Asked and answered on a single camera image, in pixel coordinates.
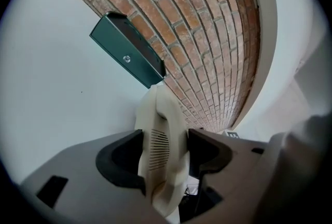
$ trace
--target rectangular black hole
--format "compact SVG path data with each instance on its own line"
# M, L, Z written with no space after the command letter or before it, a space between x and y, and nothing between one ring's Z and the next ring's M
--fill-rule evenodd
M53 208L67 182L67 178L53 175L39 190L37 197Z
M258 148L258 147L255 147L251 150L251 152L253 153L257 153L257 154L263 154L264 153L264 149L262 148Z

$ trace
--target brick wall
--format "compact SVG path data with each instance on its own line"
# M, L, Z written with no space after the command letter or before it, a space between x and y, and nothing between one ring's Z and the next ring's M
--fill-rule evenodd
M84 0L99 16L128 15L165 61L165 83L189 127L231 126L259 56L256 0Z

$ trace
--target vent slot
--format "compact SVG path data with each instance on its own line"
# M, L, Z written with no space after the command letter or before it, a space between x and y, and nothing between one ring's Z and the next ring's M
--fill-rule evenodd
M165 133L152 129L150 137L149 170L157 170L166 166L170 155L170 143Z

